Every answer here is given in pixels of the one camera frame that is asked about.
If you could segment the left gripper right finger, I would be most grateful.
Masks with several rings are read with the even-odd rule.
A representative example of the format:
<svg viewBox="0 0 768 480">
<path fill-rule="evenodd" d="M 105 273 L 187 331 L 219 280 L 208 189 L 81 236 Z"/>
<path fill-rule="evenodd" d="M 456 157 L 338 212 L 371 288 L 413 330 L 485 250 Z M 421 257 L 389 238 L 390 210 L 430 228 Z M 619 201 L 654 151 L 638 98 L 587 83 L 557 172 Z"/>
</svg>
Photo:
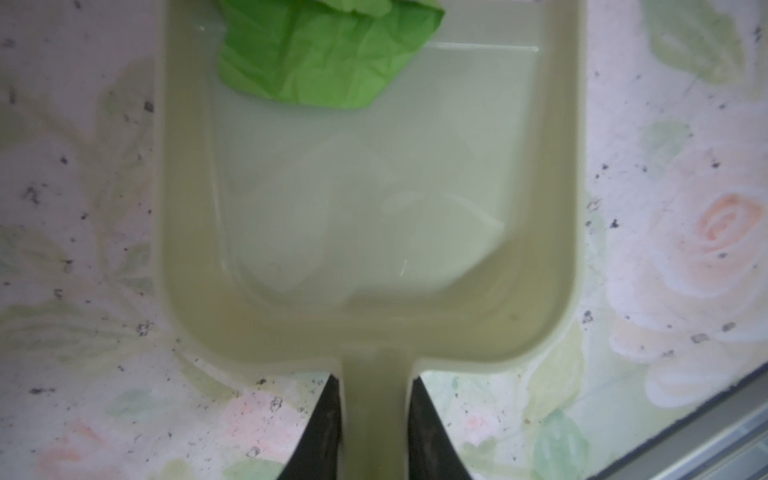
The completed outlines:
<svg viewBox="0 0 768 480">
<path fill-rule="evenodd" d="M 420 377 L 409 406 L 409 479 L 471 480 Z"/>
</svg>

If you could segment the aluminium rail frame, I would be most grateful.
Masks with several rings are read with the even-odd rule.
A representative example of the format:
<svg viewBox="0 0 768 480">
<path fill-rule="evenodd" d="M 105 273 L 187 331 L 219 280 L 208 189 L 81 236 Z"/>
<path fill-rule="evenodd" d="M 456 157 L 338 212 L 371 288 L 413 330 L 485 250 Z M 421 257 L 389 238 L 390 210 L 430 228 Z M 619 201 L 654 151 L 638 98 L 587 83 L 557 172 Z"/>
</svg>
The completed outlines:
<svg viewBox="0 0 768 480">
<path fill-rule="evenodd" d="M 664 409 L 639 386 L 601 401 L 590 415 L 592 479 L 765 479 L 767 366 L 713 397 Z"/>
</svg>

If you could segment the green dustpan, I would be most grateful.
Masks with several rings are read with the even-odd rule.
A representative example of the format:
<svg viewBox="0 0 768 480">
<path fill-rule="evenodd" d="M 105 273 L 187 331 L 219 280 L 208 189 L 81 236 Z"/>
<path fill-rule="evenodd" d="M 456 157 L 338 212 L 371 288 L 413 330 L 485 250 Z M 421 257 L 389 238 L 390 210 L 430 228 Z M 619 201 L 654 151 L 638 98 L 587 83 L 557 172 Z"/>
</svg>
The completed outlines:
<svg viewBox="0 0 768 480">
<path fill-rule="evenodd" d="M 225 371 L 333 375 L 337 479 L 409 479 L 413 381 L 521 363 L 577 301 L 587 5 L 448 1 L 335 110 L 228 87 L 219 4 L 159 5 L 158 300 Z"/>
</svg>

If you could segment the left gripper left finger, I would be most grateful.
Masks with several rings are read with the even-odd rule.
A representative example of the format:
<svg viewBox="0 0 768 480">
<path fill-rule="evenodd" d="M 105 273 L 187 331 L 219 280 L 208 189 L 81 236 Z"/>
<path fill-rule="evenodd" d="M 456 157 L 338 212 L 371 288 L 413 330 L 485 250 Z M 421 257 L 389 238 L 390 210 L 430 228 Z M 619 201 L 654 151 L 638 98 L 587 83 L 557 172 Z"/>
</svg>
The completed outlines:
<svg viewBox="0 0 768 480">
<path fill-rule="evenodd" d="M 330 375 L 309 422 L 278 480 L 336 480 L 342 412 L 338 380 Z"/>
</svg>

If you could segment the green paper scrap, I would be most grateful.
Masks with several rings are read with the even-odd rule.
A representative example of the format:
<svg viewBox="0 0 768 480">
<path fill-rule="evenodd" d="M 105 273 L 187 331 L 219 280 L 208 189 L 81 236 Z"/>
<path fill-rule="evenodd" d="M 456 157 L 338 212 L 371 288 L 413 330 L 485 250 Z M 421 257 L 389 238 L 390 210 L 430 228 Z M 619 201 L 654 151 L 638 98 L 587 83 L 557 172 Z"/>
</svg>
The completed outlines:
<svg viewBox="0 0 768 480">
<path fill-rule="evenodd" d="M 230 88 L 293 105 L 369 106 L 439 29 L 437 1 L 222 1 Z"/>
</svg>

